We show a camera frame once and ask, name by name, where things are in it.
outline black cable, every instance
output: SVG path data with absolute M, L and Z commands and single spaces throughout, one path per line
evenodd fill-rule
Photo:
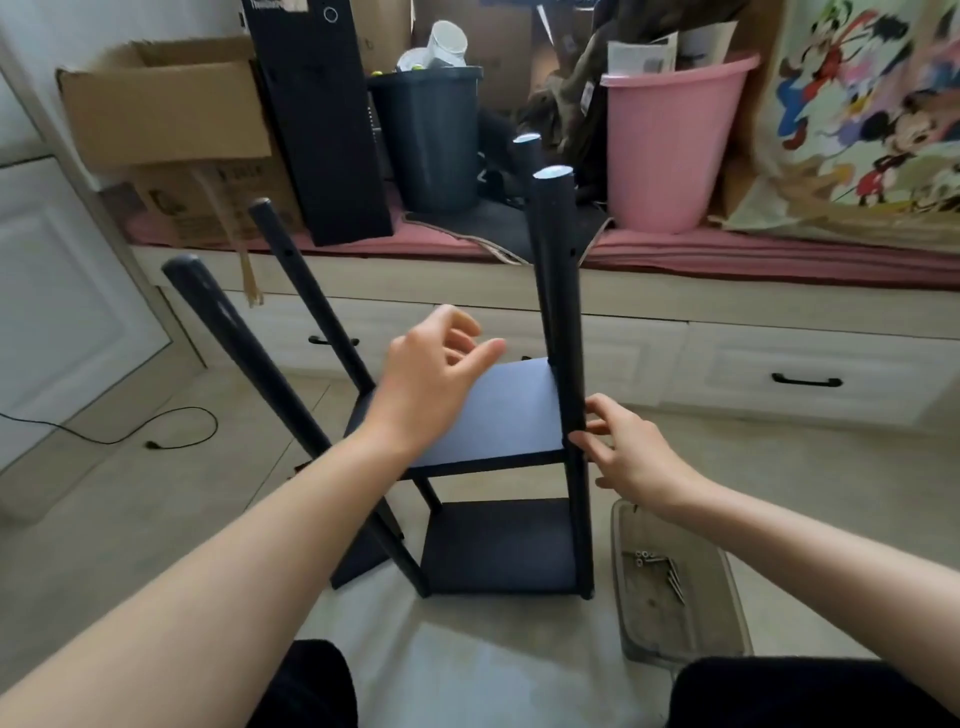
M 65 425 L 58 425 L 57 423 L 48 423 L 48 422 L 46 422 L 46 421 L 44 421 L 44 420 L 22 420 L 22 419 L 20 419 L 19 417 L 13 417 L 13 416 L 11 416 L 11 415 L 5 415 L 3 412 L 0 412 L 0 417 L 4 418 L 5 420 L 12 420 L 12 421 L 14 421 L 14 422 L 16 422 L 16 423 L 26 423 L 27 425 L 47 425 L 47 426 L 50 426 L 50 427 L 55 427 L 56 429 L 61 429 L 61 430 L 63 430 L 64 432 L 69 432 L 69 433 L 70 433 L 71 435 L 73 435 L 74 437 L 79 437 L 81 440 L 86 440 L 88 443 L 94 443 L 95 445 L 116 445 L 117 443 L 122 443 L 124 440 L 129 440 L 133 435 L 135 435 L 137 432 L 139 432 L 141 429 L 143 429 L 144 427 L 146 427 L 147 425 L 149 425 L 149 424 L 150 424 L 151 422 L 153 422 L 154 420 L 159 419 L 159 418 L 163 417 L 164 415 L 169 415 L 169 414 L 171 414 L 171 413 L 173 413 L 173 412 L 181 412 L 181 411 L 183 411 L 184 409 L 199 409 L 201 412 L 205 412 L 206 414 L 208 414 L 211 418 L 213 418 L 213 431 L 212 431 L 210 434 L 208 434 L 206 437 L 204 437 L 202 440 L 197 440 L 196 442 L 193 442 L 193 443 L 187 443 L 186 445 L 165 446 L 165 445 L 160 445 L 159 443 L 155 443 L 153 440 L 148 440 L 147 442 L 145 442 L 145 443 L 143 444 L 143 447 L 146 448 L 146 449 L 183 449 L 183 448 L 192 448 L 193 446 L 199 445 L 200 443 L 205 443 L 207 440 L 209 440 L 211 437 L 213 437 L 215 434 L 217 434 L 217 430 L 220 429 L 220 421 L 217 419 L 217 416 L 216 416 L 215 414 L 213 414 L 210 410 L 206 409 L 205 407 L 197 407 L 197 406 L 192 406 L 192 405 L 191 405 L 191 406 L 188 406 L 188 407 L 175 407 L 174 409 L 168 409 L 168 410 L 166 410 L 165 412 L 160 412 L 158 415 L 154 415 L 153 417 L 151 417 L 151 418 L 150 418 L 149 420 L 147 420 L 146 422 L 144 422 L 144 423 L 142 423 L 141 425 L 139 425 L 139 426 L 135 427 L 134 429 L 132 429 L 130 432 L 128 432 L 126 435 L 124 435 L 124 436 L 121 437 L 120 439 L 118 439 L 118 440 L 109 440 L 109 441 L 108 441 L 108 440 L 97 440 L 97 439 L 92 438 L 92 437 L 87 437 L 86 435 L 82 435 L 82 434 L 80 434 L 79 432 L 77 432 L 76 430 L 70 429 L 69 427 L 67 427 L 67 426 L 65 426 Z

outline paper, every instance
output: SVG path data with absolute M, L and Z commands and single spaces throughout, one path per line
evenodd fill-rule
M 714 23 L 680 33 L 680 66 L 705 68 L 722 63 L 730 51 L 736 21 Z
M 638 45 L 611 40 L 607 44 L 607 72 L 612 76 L 669 73 L 677 67 L 679 34 Z

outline wall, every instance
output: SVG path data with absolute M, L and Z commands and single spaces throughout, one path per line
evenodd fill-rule
M 127 40 L 236 34 L 239 5 L 239 0 L 0 0 L 0 42 L 19 61 L 57 133 L 82 165 L 54 71 L 83 67 L 103 49 Z M 106 177 L 86 177 L 95 189 L 109 183 Z

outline drawer handle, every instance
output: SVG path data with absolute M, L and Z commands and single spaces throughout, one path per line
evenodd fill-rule
M 307 341 L 309 341 L 311 344 L 316 344 L 316 345 L 319 346 L 319 347 L 328 347 L 328 346 L 330 346 L 330 342 L 324 341 L 324 339 L 320 338 L 320 337 L 317 336 L 316 334 L 314 334 L 313 336 L 308 337 L 308 338 L 307 338 Z M 358 345 L 360 344 L 360 339 L 350 339 L 350 343 L 351 343 L 353 346 L 358 346 Z
M 828 387 L 836 389 L 843 386 L 843 379 L 832 376 L 827 381 L 806 381 L 805 379 L 790 379 L 782 374 L 771 374 L 770 378 L 777 384 L 800 384 L 803 387 Z

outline dark cloth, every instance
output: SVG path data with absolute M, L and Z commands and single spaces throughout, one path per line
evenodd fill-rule
M 294 642 L 253 711 L 248 728 L 356 728 L 357 696 L 347 660 L 323 640 Z
M 408 212 L 411 223 L 423 223 L 447 231 L 455 237 L 474 237 L 487 240 L 526 263 L 533 263 L 527 217 L 522 209 L 501 203 L 481 200 L 464 212 Z M 593 205 L 577 207 L 577 230 L 574 250 L 581 262 L 597 234 L 607 226 L 606 210 Z
M 670 697 L 667 725 L 929 728 L 960 720 L 881 662 L 757 657 L 706 658 L 686 667 Z

